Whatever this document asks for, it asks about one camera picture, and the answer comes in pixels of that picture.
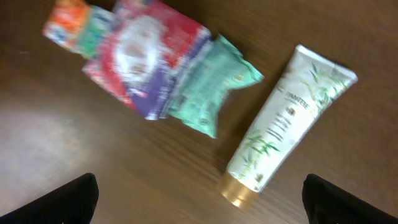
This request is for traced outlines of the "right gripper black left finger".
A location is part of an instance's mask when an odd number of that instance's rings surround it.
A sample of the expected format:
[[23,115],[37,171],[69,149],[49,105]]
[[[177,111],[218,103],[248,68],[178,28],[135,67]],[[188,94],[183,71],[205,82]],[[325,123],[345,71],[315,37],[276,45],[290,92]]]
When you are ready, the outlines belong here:
[[98,184],[86,173],[1,217],[1,224],[90,224],[99,198]]

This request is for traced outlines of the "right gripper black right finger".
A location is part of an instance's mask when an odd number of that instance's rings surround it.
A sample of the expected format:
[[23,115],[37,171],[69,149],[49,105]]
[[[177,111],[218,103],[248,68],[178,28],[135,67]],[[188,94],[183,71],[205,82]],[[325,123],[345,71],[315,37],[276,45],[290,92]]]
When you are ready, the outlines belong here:
[[302,201],[309,224],[397,224],[396,217],[315,174],[303,182]]

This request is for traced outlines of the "white lotion tube gold cap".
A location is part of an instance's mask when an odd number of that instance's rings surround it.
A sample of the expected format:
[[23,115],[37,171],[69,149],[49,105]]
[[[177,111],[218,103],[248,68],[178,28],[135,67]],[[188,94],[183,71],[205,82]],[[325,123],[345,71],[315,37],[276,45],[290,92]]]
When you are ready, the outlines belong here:
[[220,192],[249,207],[323,112],[358,81],[341,65],[297,45],[220,182]]

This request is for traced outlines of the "teal green snack packet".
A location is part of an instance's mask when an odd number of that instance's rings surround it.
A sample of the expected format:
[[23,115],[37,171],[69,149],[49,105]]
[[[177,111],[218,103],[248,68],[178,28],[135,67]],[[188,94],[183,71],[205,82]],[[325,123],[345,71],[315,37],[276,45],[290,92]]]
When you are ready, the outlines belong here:
[[222,35],[217,38],[211,35],[209,51],[192,68],[187,80],[172,97],[165,117],[178,118],[187,126],[214,138],[218,112],[228,93],[261,80],[261,73],[230,41]]

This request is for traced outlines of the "red purple snack packet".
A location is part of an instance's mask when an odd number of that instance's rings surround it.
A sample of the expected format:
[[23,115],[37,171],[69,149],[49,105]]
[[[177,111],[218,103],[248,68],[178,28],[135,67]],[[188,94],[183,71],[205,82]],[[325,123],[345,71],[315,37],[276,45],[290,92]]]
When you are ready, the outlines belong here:
[[161,1],[118,1],[83,71],[145,119],[158,120],[210,49],[211,32]]

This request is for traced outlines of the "orange snack packet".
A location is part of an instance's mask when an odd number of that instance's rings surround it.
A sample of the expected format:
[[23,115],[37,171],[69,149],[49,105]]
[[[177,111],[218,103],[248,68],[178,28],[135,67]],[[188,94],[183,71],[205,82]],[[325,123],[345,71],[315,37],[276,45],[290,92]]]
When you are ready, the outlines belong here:
[[77,52],[78,38],[90,12],[91,6],[83,0],[56,0],[43,35],[64,49]]

